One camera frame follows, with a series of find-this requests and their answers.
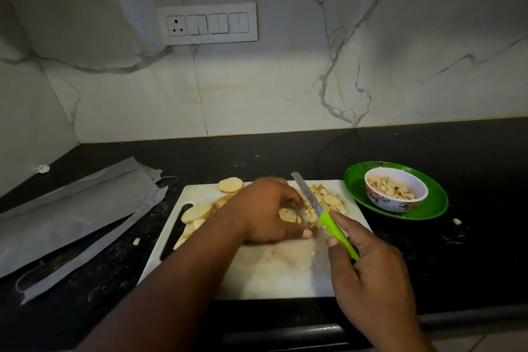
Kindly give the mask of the row of potato slices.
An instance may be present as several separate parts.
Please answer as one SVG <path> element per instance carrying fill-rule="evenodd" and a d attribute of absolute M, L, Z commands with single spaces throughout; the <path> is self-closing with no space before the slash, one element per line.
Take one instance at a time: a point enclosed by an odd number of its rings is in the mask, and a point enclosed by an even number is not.
<path fill-rule="evenodd" d="M 237 177 L 230 177 L 218 183 L 218 189 L 224 195 L 215 202 L 203 202 L 192 206 L 181 216 L 185 224 L 182 235 L 175 243 L 173 250 L 178 249 L 213 213 L 223 207 L 230 199 L 244 188 L 244 182 Z"/>

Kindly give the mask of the person's left forearm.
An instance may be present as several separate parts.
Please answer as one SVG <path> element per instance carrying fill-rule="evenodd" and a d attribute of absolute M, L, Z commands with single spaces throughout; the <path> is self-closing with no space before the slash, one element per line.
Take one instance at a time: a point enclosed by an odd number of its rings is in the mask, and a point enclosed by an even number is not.
<path fill-rule="evenodd" d="M 247 229 L 232 200 L 119 302 L 74 352 L 191 350 Z"/>

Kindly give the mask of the chopped potato in bowl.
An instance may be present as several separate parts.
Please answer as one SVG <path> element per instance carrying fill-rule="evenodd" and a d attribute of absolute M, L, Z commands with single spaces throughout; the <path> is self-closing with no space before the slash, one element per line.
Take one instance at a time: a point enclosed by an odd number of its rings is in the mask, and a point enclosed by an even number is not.
<path fill-rule="evenodd" d="M 386 175 L 371 175 L 367 183 L 378 193 L 399 200 L 413 200 L 415 194 L 404 184 Z"/>

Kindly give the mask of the person's right hand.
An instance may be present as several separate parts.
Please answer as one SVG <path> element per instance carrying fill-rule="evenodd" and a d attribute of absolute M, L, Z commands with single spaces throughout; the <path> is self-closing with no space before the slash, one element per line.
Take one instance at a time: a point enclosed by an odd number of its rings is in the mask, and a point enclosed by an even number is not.
<path fill-rule="evenodd" d="M 366 336 L 378 326 L 396 321 L 418 322 L 413 289 L 398 249 L 375 236 L 359 222 L 336 211 L 333 220 L 358 250 L 347 280 L 332 282 L 336 301 L 347 319 Z"/>

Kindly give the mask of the white floral bowl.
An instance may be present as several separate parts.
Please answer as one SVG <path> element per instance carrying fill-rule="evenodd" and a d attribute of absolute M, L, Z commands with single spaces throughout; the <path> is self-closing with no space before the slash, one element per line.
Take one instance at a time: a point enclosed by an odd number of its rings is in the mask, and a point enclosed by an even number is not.
<path fill-rule="evenodd" d="M 395 181 L 406 185 L 415 194 L 416 198 L 413 200 L 399 200 L 378 193 L 367 183 L 367 177 L 371 175 L 386 175 L 393 178 Z M 364 181 L 366 195 L 370 202 L 389 213 L 406 213 L 416 208 L 429 194 L 426 184 L 421 179 L 405 170 L 389 167 L 376 167 L 365 173 Z"/>

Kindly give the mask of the person's left hand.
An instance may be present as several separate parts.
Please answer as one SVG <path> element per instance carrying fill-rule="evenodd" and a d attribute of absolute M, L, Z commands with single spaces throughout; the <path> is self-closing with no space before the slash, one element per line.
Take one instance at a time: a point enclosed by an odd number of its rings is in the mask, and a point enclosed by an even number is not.
<path fill-rule="evenodd" d="M 265 243 L 264 236 L 274 227 L 303 226 L 285 222 L 279 216 L 282 206 L 303 207 L 303 199 L 296 189 L 279 177 L 262 177 L 242 189 L 227 204 L 226 213 L 241 226 L 244 240 Z"/>

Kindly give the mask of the green plate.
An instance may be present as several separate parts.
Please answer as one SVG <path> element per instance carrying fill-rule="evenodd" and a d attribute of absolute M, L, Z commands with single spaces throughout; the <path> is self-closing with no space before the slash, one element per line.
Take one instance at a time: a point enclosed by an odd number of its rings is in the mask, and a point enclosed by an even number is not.
<path fill-rule="evenodd" d="M 426 184 L 429 191 L 428 196 L 416 208 L 403 214 L 389 213 L 388 211 L 378 208 L 368 199 L 364 181 L 365 173 L 376 167 L 389 167 L 405 170 L 415 175 Z M 436 181 L 418 170 L 397 163 L 384 161 L 357 163 L 346 170 L 343 181 L 348 192 L 361 205 L 379 214 L 397 219 L 414 221 L 433 219 L 442 215 L 448 209 L 449 205 L 446 192 Z"/>

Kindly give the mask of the green handled knife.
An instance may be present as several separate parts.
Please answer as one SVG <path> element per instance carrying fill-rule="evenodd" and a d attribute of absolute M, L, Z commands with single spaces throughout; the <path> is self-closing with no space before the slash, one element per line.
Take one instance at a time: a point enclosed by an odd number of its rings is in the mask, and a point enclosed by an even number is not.
<path fill-rule="evenodd" d="M 307 183 L 304 181 L 300 173 L 292 172 L 291 176 L 293 177 L 297 186 L 301 190 L 302 194 L 307 199 L 307 202 L 309 202 L 311 207 L 314 209 L 314 212 L 318 218 L 318 221 L 326 228 L 326 230 L 331 236 L 337 238 L 345 246 L 349 257 L 353 261 L 359 262 L 360 260 L 359 253 L 350 243 L 347 236 L 341 230 L 339 225 L 336 222 L 334 222 L 333 218 L 329 214 L 329 211 L 323 208 L 323 206 L 318 201 L 316 196 L 312 193 L 311 189 L 309 188 Z"/>

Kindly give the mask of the grey plastic bag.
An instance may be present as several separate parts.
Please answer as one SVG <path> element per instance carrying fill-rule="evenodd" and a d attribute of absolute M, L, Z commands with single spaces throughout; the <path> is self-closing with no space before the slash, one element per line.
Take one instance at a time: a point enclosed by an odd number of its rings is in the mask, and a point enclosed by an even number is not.
<path fill-rule="evenodd" d="M 141 167 L 143 169 L 147 168 L 147 174 L 149 174 L 151 180 L 153 180 L 155 183 L 154 190 L 150 192 L 149 196 L 122 224 L 102 236 L 102 238 L 94 242 L 87 249 L 81 252 L 78 256 L 62 265 L 60 268 L 55 270 L 49 276 L 45 277 L 43 280 L 37 282 L 36 284 L 25 289 L 24 291 L 19 291 L 19 293 L 23 294 L 23 300 L 20 303 L 21 306 L 35 299 L 39 295 L 44 294 L 46 291 L 53 288 L 55 285 L 65 279 L 73 271 L 87 264 L 96 255 L 101 253 L 104 249 L 108 248 L 113 242 L 115 242 L 124 233 L 126 233 L 131 227 L 135 225 L 136 222 L 142 219 L 148 212 L 150 212 L 158 203 L 160 203 L 164 199 L 168 187 L 160 188 L 157 186 L 157 183 L 160 182 L 162 179 L 169 178 L 169 176 L 163 177 L 162 169 L 153 169 L 145 165 L 141 165 Z"/>
<path fill-rule="evenodd" d="M 133 157 L 0 214 L 0 278 L 135 213 L 162 170 Z"/>

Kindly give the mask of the pile of chopped potato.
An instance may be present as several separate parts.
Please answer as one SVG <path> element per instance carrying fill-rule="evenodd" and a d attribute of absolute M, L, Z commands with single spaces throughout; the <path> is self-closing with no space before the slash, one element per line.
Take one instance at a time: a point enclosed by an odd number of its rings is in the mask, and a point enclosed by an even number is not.
<path fill-rule="evenodd" d="M 347 209 L 344 201 L 334 192 L 327 190 L 322 184 L 319 185 L 309 185 L 311 192 L 320 202 L 321 206 L 325 210 L 334 210 L 345 215 Z M 301 196 L 305 205 L 304 213 L 302 213 L 302 219 L 308 223 L 311 229 L 319 229 L 322 227 L 322 224 L 318 220 L 318 216 L 314 211 L 314 208 L 310 202 L 306 199 L 305 196 Z"/>

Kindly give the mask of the person's right forearm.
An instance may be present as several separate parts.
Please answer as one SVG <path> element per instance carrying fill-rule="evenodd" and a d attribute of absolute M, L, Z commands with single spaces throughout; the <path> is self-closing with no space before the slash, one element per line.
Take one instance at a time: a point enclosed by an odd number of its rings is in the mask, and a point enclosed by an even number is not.
<path fill-rule="evenodd" d="M 377 352 L 437 352 L 416 321 L 385 323 L 367 338 Z"/>

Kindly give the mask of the white cutting board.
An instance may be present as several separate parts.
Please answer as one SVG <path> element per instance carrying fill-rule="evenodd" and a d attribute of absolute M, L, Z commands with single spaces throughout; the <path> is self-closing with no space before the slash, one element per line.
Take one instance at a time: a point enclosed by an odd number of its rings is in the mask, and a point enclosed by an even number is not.
<path fill-rule="evenodd" d="M 187 229 L 183 212 L 202 202 L 213 203 L 224 194 L 216 183 L 188 185 L 178 198 L 155 243 L 139 282 L 172 252 Z M 307 240 L 243 245 L 228 268 L 215 300 L 264 300 L 334 296 L 327 255 L 326 229 Z"/>

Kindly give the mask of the white switch panel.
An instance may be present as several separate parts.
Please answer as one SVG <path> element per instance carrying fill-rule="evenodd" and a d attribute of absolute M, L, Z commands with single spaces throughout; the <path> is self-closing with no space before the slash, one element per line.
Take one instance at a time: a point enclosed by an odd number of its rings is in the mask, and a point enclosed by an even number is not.
<path fill-rule="evenodd" d="M 256 42 L 255 2 L 156 8 L 163 44 Z"/>

